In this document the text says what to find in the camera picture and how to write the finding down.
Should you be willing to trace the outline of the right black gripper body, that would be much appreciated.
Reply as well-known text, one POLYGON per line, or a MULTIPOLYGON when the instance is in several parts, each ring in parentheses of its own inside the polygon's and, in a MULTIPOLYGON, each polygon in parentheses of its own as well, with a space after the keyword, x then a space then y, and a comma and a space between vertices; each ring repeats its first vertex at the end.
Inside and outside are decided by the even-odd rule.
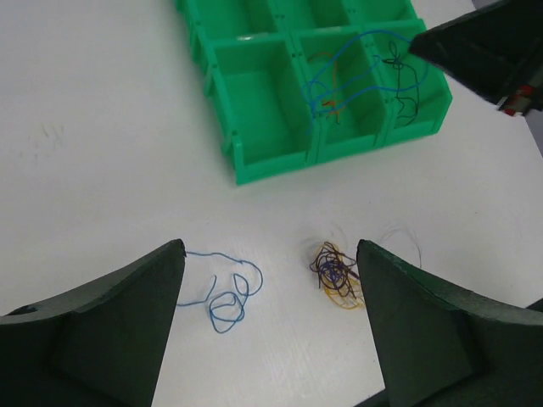
POLYGON ((542 110, 542 38, 537 37, 506 82, 498 110, 509 116, 526 116, 542 110))

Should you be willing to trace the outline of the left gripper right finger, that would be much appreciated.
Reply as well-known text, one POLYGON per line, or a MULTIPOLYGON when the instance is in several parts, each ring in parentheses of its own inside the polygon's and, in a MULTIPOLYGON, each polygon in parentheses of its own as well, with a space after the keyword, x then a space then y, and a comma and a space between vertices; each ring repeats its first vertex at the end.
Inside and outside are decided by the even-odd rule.
POLYGON ((540 406, 542 302, 504 304, 369 240, 357 267, 384 389, 364 406, 540 406))

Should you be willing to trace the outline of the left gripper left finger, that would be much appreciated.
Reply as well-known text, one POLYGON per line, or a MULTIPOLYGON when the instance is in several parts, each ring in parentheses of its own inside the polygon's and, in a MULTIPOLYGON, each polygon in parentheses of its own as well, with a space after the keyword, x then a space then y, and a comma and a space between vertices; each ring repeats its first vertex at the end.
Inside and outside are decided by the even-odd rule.
POLYGON ((185 268, 182 240, 1 318, 3 406, 150 406, 185 268))

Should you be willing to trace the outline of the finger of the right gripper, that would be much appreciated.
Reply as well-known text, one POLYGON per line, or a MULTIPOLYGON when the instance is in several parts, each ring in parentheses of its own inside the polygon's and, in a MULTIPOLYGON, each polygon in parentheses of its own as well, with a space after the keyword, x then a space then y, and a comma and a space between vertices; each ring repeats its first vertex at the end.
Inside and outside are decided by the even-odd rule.
POLYGON ((498 106, 537 37, 542 38, 541 1, 497 1, 416 35, 409 53, 498 106))

